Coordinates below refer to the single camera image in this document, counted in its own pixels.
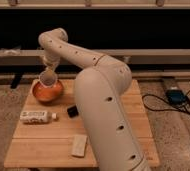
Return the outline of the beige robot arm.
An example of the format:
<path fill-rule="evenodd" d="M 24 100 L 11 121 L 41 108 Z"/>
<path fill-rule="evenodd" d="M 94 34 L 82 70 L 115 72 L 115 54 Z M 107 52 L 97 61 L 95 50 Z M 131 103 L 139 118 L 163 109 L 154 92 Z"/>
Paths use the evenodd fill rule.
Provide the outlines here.
<path fill-rule="evenodd" d="M 62 28 L 41 33 L 38 41 L 46 66 L 65 59 L 82 69 L 74 82 L 74 100 L 100 171 L 151 171 L 121 102 L 132 82 L 129 67 L 107 54 L 70 44 Z"/>

